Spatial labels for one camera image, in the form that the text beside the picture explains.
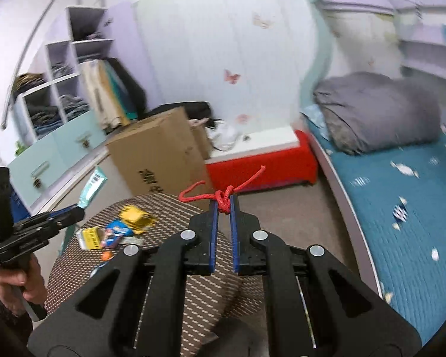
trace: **blue bedsheet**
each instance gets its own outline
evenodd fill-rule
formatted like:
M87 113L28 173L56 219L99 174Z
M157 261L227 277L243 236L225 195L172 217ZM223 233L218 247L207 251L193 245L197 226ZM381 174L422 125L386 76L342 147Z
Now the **blue bedsheet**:
M384 296L426 343L446 319L446 133L434 144L349 156L310 129L331 153ZM396 206L398 217L407 213L398 225Z

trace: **gray blanket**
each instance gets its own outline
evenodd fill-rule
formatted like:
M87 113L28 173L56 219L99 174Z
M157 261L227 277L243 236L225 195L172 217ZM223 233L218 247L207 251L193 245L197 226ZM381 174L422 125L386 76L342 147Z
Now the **gray blanket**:
M438 101L410 79L359 72L324 80L314 94L332 140L346 153L438 139Z

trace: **silver screw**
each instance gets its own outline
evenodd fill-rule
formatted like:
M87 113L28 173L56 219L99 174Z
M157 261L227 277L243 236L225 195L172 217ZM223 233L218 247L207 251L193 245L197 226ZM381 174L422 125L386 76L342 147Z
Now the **silver screw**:
M183 240L191 240L196 236L195 231L192 231L191 229L186 229L184 231L182 231L182 233L180 234L180 237Z
M268 233L266 231L263 231L262 229L260 229L259 231L253 232L253 237L256 240L265 240L268 238Z
M313 254L314 256L322 256L322 255L324 255L325 250L324 250L324 248L321 247L320 245L313 245L313 246L309 249L309 252L310 252L311 254Z
M135 255L137 252L139 252L139 247L135 244L126 245L124 248L124 253L127 256Z

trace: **drawer handle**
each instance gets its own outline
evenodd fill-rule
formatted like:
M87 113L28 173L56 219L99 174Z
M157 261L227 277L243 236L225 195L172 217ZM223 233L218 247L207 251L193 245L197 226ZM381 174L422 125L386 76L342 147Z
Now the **drawer handle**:
M91 136L91 133L90 133L90 132L85 132L84 134L81 134L81 136L79 136L79 137L76 139L76 142L77 142L77 143L80 143L81 146L82 146L84 149L88 149L89 146L91 146L91 144L89 143L89 137L90 137L90 136Z
M42 175L45 170L49 168L49 162L45 161L39 167L37 167L33 172L31 172L31 178L33 180L33 186L36 189L39 189L43 186L43 181L39 179L38 176Z
M40 180L38 177L35 177L35 178L33 179L33 186L34 186L36 189L41 188L41 186L42 186L42 182L41 182L41 180Z

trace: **yellow snack bag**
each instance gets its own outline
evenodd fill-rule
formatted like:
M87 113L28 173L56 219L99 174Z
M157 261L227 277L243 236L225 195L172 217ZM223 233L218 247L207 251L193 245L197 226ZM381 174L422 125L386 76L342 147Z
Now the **yellow snack bag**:
M136 235L144 233L156 223L153 216L132 205L126 205L122 208L119 217Z

